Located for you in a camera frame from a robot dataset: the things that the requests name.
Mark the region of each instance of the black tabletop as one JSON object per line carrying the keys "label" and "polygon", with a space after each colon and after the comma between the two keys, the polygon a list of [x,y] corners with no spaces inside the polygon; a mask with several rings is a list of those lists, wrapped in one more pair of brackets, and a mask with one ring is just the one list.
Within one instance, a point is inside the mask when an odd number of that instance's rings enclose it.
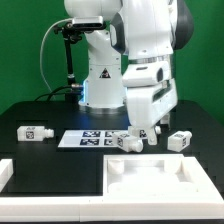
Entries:
{"label": "black tabletop", "polygon": [[[55,137],[43,142],[18,142],[17,129],[23,125],[54,129]],[[127,130],[128,126],[125,112],[89,114],[67,102],[14,104],[0,116],[0,159],[13,159],[15,171],[0,197],[102,195],[103,155],[127,153],[118,148],[58,148],[58,144],[66,130]],[[158,145],[149,146],[145,142],[141,154],[175,154],[167,150],[167,138],[176,131],[186,130],[193,137],[191,145],[181,153],[197,158],[224,197],[224,127],[198,104],[179,101],[171,112],[170,128],[162,127]],[[198,220],[197,223],[222,221]]]}

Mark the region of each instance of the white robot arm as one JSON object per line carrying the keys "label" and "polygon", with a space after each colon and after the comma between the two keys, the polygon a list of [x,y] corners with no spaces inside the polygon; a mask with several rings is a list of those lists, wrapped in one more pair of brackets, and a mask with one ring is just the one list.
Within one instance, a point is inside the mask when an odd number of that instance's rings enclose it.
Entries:
{"label": "white robot arm", "polygon": [[72,17],[110,21],[112,47],[129,58],[122,82],[130,123],[157,144],[155,125],[177,104],[170,55],[193,33],[184,0],[65,0],[65,8]]}

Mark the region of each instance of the green backdrop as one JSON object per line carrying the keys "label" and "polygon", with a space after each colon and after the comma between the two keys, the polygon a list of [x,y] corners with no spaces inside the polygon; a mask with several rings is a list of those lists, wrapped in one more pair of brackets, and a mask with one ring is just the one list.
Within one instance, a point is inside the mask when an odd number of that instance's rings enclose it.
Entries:
{"label": "green backdrop", "polygon": [[[39,52],[47,29],[67,18],[63,0],[0,0],[0,114],[19,101],[47,93],[39,69]],[[176,52],[175,76],[179,99],[199,103],[224,124],[224,1],[186,0],[195,21],[190,43]],[[85,41],[72,46],[78,81],[87,76]],[[123,71],[126,68],[123,58]],[[54,89],[66,84],[62,37],[50,34],[44,71]]]}

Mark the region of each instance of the white tray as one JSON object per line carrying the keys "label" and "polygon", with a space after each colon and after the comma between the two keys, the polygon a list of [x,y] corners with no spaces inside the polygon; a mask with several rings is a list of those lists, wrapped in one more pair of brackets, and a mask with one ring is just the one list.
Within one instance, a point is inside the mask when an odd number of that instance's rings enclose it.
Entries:
{"label": "white tray", "polygon": [[[12,175],[5,162],[3,185]],[[1,222],[177,219],[224,219],[223,199],[200,164],[177,154],[104,156],[99,197],[0,198]]]}

